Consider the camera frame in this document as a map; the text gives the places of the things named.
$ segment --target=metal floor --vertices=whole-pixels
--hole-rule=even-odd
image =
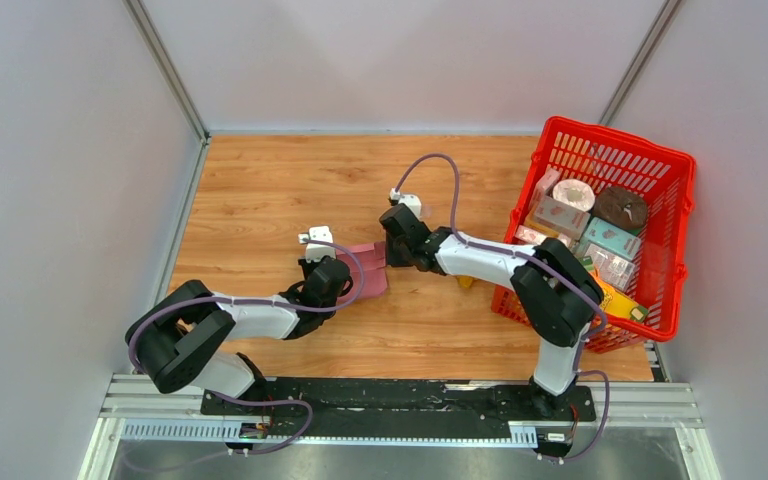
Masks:
[[[580,429],[585,444],[593,429]],[[531,451],[509,448],[372,447],[293,445],[262,457],[221,457],[163,474],[130,470],[119,461],[146,468],[186,463],[223,450],[203,442],[122,441],[111,479],[327,479],[405,480],[488,478],[568,480],[688,479],[675,431],[665,428],[611,428],[588,457],[561,466],[538,461]]]

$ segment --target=pink cloth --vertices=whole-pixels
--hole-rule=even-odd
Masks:
[[[361,266],[363,266],[365,282],[358,299],[383,295],[387,291],[387,275],[384,270],[384,267],[387,266],[387,259],[385,257],[384,242],[352,245],[348,249],[358,257]],[[355,281],[355,285],[357,285],[360,279],[356,275],[358,268],[355,262],[348,255],[340,251],[337,252],[337,259],[349,266],[349,271],[352,272],[352,279]],[[352,295],[354,293],[349,292],[347,295],[338,298],[337,303],[345,302]]]

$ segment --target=teal box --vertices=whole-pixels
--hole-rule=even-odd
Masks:
[[[628,261],[634,261],[634,256],[640,250],[642,240],[625,230],[608,223],[601,218],[593,217],[578,246],[578,252],[584,254],[590,244],[599,245],[609,252]]]

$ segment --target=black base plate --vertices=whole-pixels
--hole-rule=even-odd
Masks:
[[[568,407],[541,418],[531,406],[526,385],[495,385],[471,390],[449,389],[467,381],[383,380],[350,378],[278,378],[267,382],[273,399],[307,401],[315,415],[307,431],[312,436],[400,438],[509,438],[508,421],[571,422]],[[590,389],[576,386],[570,403],[579,420],[596,419]],[[290,435],[304,422],[299,406],[241,407],[207,394],[204,415],[268,415],[273,435]]]

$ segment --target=cable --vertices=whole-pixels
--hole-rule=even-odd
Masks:
[[[333,307],[320,308],[320,307],[307,307],[305,305],[293,305],[292,303],[286,303],[286,302],[273,302],[272,300],[257,299],[257,298],[201,297],[201,298],[194,298],[191,300],[184,300],[182,302],[174,303],[172,305],[169,305],[166,308],[158,310],[153,315],[150,315],[148,318],[146,318],[145,321],[137,327],[137,329],[134,331],[134,334],[131,336],[131,341],[128,342],[128,358],[131,360],[131,364],[134,365],[134,368],[136,368],[137,371],[140,371],[140,372],[143,371],[142,364],[140,364],[140,361],[137,358],[137,345],[139,343],[140,337],[143,335],[143,333],[148,328],[148,326],[151,325],[155,320],[163,317],[164,315],[168,315],[176,310],[179,310],[181,308],[186,308],[192,305],[199,305],[202,303],[222,303],[222,304],[230,304],[230,305],[268,305],[268,306],[286,308],[289,310],[299,310],[303,312],[327,313],[327,312],[335,312],[337,310],[346,308],[352,303],[354,303],[355,300],[357,300],[358,297],[360,297],[361,292],[363,292],[363,287],[366,284],[366,278],[363,272],[363,264],[361,264],[357,256],[355,256],[355,254],[352,253],[348,248],[342,245],[337,245],[336,243],[324,242],[321,240],[313,240],[313,239],[308,239],[306,240],[306,242],[312,243],[315,245],[325,245],[325,246],[340,250],[341,252],[348,255],[349,258],[351,258],[352,261],[355,263],[355,265],[357,265],[360,281],[358,282],[357,289],[355,289],[354,295],[352,295],[352,297],[349,300],[347,300],[345,303],[336,305]],[[304,434],[304,432],[308,429],[308,427],[310,427],[310,424],[313,421],[313,407],[311,407],[310,404],[305,402],[304,400],[272,400],[272,401],[266,401],[266,402],[250,402],[246,400],[240,400],[237,398],[229,397],[220,392],[212,392],[212,394],[216,395],[217,397],[221,398],[226,402],[244,406],[244,407],[277,407],[277,406],[283,406],[283,405],[299,405],[304,407],[307,410],[307,417],[305,418],[305,423],[301,426],[301,428],[298,429],[298,431],[296,431],[296,433],[290,435],[290,437],[284,440],[283,442],[277,443],[275,445],[272,445],[270,447],[260,449],[260,450],[247,450],[247,449],[234,450],[235,453],[242,453],[245,455],[263,455],[266,453],[272,453],[272,452],[281,450],[283,448],[286,448],[291,443],[295,442],[299,437],[301,437]],[[212,453],[212,454],[197,458],[195,460],[192,460],[190,462],[183,463],[181,465],[176,465],[174,467],[165,467],[160,469],[144,468],[138,465],[134,465],[128,460],[127,455],[122,456],[122,463],[125,464],[128,468],[141,473],[165,473],[165,472],[171,472],[173,470],[185,468],[190,465],[195,465],[197,463],[211,460],[213,458],[218,458],[226,454],[227,454],[226,451]]]
[[[496,247],[494,245],[486,245],[483,243],[478,242],[470,242],[466,238],[464,238],[460,231],[455,226],[455,216],[457,213],[458,208],[458,196],[460,195],[461,190],[461,174],[458,170],[457,164],[455,164],[455,161],[452,160],[452,157],[446,155],[445,153],[428,153],[425,154],[418,159],[416,159],[408,168],[405,170],[405,173],[402,175],[402,178],[399,179],[399,183],[396,184],[395,191],[399,192],[402,188],[402,184],[405,183],[405,180],[407,180],[408,176],[411,174],[414,168],[416,168],[420,163],[430,159],[430,158],[442,158],[443,160],[449,162],[449,165],[452,167],[452,172],[455,174],[455,188],[454,192],[452,193],[452,209],[449,213],[449,226],[452,229],[452,235],[461,243],[468,247],[475,247],[480,250],[486,250],[488,252],[495,252],[495,253],[501,253],[503,255],[511,255],[511,256],[517,256],[519,258],[522,258],[523,260],[526,260],[528,262],[533,263],[534,265],[537,265],[539,268],[541,268],[543,271],[548,273],[549,275],[555,277],[558,279],[559,282],[561,282],[565,287],[570,289],[574,294],[578,295],[584,303],[587,304],[588,307],[593,309],[594,312],[596,312],[597,315],[599,315],[599,325],[596,327],[590,329],[587,333],[585,333],[582,336],[583,340],[586,340],[587,338],[590,338],[592,335],[595,335],[602,330],[605,329],[605,326],[608,324],[608,317],[605,315],[605,312],[599,308],[599,305],[594,302],[590,297],[588,297],[584,292],[581,291],[578,287],[572,284],[569,280],[567,280],[563,275],[561,275],[557,270],[550,267],[549,265],[546,265],[545,263],[541,262],[540,260],[532,257],[531,255],[527,255],[522,252],[518,252],[515,250],[508,250],[507,248],[502,247]],[[576,353],[576,360],[573,364],[573,369],[578,370],[578,361],[581,358],[580,352]]]
[[[589,377],[590,375],[599,375],[602,377],[602,380],[605,381],[605,404],[602,406],[602,419],[599,421],[599,428],[596,429],[596,435],[593,436],[593,440],[590,440],[590,443],[588,443],[584,449],[575,455],[571,457],[564,457],[562,459],[557,457],[548,457],[550,461],[556,463],[566,463],[578,460],[584,457],[584,455],[586,455],[590,450],[592,450],[596,445],[596,442],[602,438],[602,433],[605,431],[605,425],[608,423],[608,405],[611,403],[611,382],[608,381],[608,374],[602,370],[588,370],[578,374],[579,377]]]
[[[244,407],[281,407],[285,405],[299,405],[302,407],[305,407],[307,410],[307,417],[305,418],[305,423],[296,430],[296,433],[290,435],[286,440],[284,440],[281,443],[276,443],[275,445],[272,445],[270,447],[261,449],[261,450],[249,450],[247,455],[264,455],[267,453],[277,452],[278,450],[281,450],[282,448],[287,448],[290,446],[291,443],[295,442],[299,437],[304,434],[304,432],[310,427],[310,423],[313,421],[313,407],[310,406],[309,403],[305,402],[304,400],[272,400],[267,402],[249,402],[246,400],[240,400],[238,398],[229,397],[228,395],[213,392],[214,395],[216,395],[218,398],[221,398],[222,400],[225,400],[226,402],[233,403],[236,405],[242,405]],[[246,450],[234,450],[235,453],[246,453]]]
[[[534,265],[537,265],[540,267],[543,271],[548,273],[549,275],[555,277],[558,279],[561,284],[563,284],[565,287],[570,289],[573,293],[578,295],[584,303],[587,304],[593,311],[596,313],[596,315],[599,316],[600,322],[599,325],[591,328],[588,330],[584,335],[581,336],[581,342],[579,342],[578,349],[575,352],[575,360],[573,361],[573,372],[577,372],[578,376],[588,376],[588,375],[601,375],[602,378],[605,380],[605,406],[602,410],[602,420],[599,423],[599,428],[596,431],[596,436],[593,437],[593,440],[590,442],[587,447],[584,448],[581,452],[577,453],[576,455],[573,455],[572,457],[568,457],[566,459],[556,459],[558,463],[562,463],[564,461],[570,461],[575,460],[576,458],[581,458],[589,452],[593,446],[596,444],[596,442],[599,440],[599,438],[602,436],[602,431],[605,429],[605,424],[608,421],[608,404],[610,403],[610,384],[608,381],[608,375],[601,371],[601,370],[589,370],[587,372],[580,372],[578,369],[579,362],[581,361],[581,352],[584,347],[584,342],[590,338],[591,336],[601,332],[605,329],[605,327],[608,325],[608,317],[605,315],[605,312],[599,307],[596,302],[594,302],[590,297],[588,297],[584,292],[581,291],[578,287],[572,284],[569,280],[564,278],[563,275],[561,275],[557,270],[550,267],[549,265],[546,265],[542,261],[538,260],[535,257],[532,257],[531,255],[527,255],[522,252],[514,251],[514,250],[508,250],[507,248],[502,247],[496,247],[493,245],[486,245],[483,243],[478,242],[470,242],[466,238],[464,238],[458,229],[455,227],[455,215],[457,213],[458,208],[458,195],[460,194],[460,188],[461,188],[461,174],[458,170],[457,164],[455,164],[455,161],[452,160],[452,157],[446,155],[445,153],[428,153],[426,155],[423,155],[416,159],[408,168],[405,170],[405,173],[402,175],[402,178],[399,179],[399,183],[396,184],[396,187],[394,190],[398,193],[400,189],[402,188],[402,184],[405,183],[405,180],[407,180],[408,176],[411,174],[414,168],[416,168],[420,163],[430,159],[430,158],[441,158],[449,163],[449,165],[452,167],[452,173],[455,175],[455,188],[454,192],[452,193],[452,209],[449,213],[449,224],[450,228],[452,229],[452,235],[461,243],[463,243],[466,246],[469,247],[475,247],[481,250],[486,250],[488,252],[495,252],[495,253],[501,253],[503,255],[514,255],[519,258],[522,258],[528,262],[531,262]]]

